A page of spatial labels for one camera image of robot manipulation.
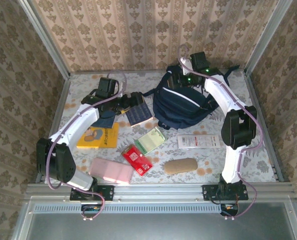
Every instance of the navy blue backpack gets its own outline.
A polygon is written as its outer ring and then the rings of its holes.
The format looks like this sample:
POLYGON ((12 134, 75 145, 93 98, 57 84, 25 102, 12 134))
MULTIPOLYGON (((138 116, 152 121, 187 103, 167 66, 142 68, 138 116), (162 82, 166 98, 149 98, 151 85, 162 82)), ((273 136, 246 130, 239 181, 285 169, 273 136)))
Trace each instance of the navy blue backpack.
MULTIPOLYGON (((224 75, 227 85, 232 70, 224 75)), ((166 71, 157 87, 143 94, 144 97, 154 94, 153 111, 159 127, 169 130, 194 126, 219 106, 211 94, 205 97, 192 87, 169 88, 171 73, 180 73, 182 69, 177 65, 169 66, 166 71)))

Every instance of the metal base plate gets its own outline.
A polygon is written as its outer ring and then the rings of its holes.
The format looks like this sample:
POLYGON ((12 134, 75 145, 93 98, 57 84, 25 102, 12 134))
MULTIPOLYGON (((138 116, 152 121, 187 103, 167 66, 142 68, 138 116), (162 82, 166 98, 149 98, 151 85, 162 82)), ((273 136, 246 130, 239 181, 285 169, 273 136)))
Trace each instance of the metal base plate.
MULTIPOLYGON (((98 185, 97 191, 98 194, 101 194, 105 201, 112 201, 114 196, 114 186, 113 185, 98 185)), ((73 188, 70 191, 69 195, 70 201, 100 201, 100 197, 92 194, 81 193, 73 188)))
POLYGON ((204 201, 210 201, 210 198, 213 201, 236 201, 237 196, 239 201, 243 200, 249 200, 249 195, 247 191, 247 187, 243 184, 242 187, 235 187, 231 186, 231 188, 228 191, 228 194, 222 195, 222 194, 216 194, 217 190, 219 188, 219 185, 217 184, 208 184, 208 185, 203 185, 202 190, 203 190, 203 198, 204 201))

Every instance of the red package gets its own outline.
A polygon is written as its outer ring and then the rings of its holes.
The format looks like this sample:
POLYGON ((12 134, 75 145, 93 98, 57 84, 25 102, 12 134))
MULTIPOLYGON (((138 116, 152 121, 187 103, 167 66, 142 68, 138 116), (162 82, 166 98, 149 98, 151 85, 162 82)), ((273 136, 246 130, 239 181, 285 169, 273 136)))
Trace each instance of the red package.
POLYGON ((129 162, 129 164, 140 176, 146 174, 146 172, 153 167, 153 164, 133 144, 129 145, 122 152, 122 156, 129 162))

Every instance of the bread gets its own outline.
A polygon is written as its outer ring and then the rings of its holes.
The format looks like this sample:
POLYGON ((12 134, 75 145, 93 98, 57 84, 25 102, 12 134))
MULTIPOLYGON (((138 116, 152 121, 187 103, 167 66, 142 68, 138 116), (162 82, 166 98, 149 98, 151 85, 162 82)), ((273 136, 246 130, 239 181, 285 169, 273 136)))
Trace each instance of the bread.
POLYGON ((194 158, 183 158, 167 161, 164 164, 166 174, 178 174, 194 171, 198 168, 198 162, 194 158))

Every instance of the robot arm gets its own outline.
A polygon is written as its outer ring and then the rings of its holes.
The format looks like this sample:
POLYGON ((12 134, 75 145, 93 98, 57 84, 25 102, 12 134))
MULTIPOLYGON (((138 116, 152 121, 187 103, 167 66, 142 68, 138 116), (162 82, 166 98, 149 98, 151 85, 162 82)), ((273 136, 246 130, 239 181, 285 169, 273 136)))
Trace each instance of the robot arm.
MULTIPOLYGON (((226 157, 222 177, 226 183, 237 183, 240 181, 238 176, 240 153, 255 137, 256 125, 255 123, 252 124, 253 122, 250 121, 247 115, 244 113, 241 114, 241 108, 232 100, 224 88, 221 87, 221 85, 227 86, 223 76, 213 75, 213 77, 220 80, 221 84, 207 78, 204 83, 204 88, 214 97, 225 115, 224 125, 221 131, 222 138, 226 144, 226 157)), ((237 102, 245 106, 245 103, 239 100, 228 86, 227 89, 237 102)), ((248 108, 251 110, 252 115, 256 117, 256 109, 254 107, 248 108)), ((244 155, 245 153, 242 153, 241 164, 243 163, 244 155)))
POLYGON ((95 178, 76 168, 72 152, 83 133, 91 126, 91 124, 95 123, 103 113, 110 111, 114 115, 118 115, 130 107, 143 103, 142 94, 139 92, 132 92, 130 97, 125 94, 100 104, 97 107, 90 108, 94 103, 113 96, 116 83, 116 80, 102 77, 99 81, 98 89, 93 90, 81 101, 81 105, 74 116, 72 116, 72 118, 49 139, 41 138, 37 142, 36 158, 37 171, 39 173, 46 175, 47 155, 52 144, 54 144, 56 139, 60 136, 50 157, 49 176, 62 183, 69 184, 85 191, 88 191, 97 183, 95 178))
POLYGON ((209 68, 209 62, 206 60, 204 52, 192 54, 191 60, 182 57, 180 61, 183 65, 183 75, 187 75, 191 79, 195 78, 195 84, 202 85, 213 96, 225 115, 221 137, 226 145, 226 157, 220 182, 223 182, 224 185, 238 183, 240 181, 238 176, 240 153, 242 152, 240 164, 243 164, 245 153, 242 150, 250 145, 252 139, 255 138, 256 124, 237 103, 245 106, 255 118, 257 110, 254 106, 246 106, 238 99, 225 82, 223 75, 218 74, 217 68, 213 70, 209 68), (218 82, 211 78, 192 75, 190 70, 212 75, 218 82))

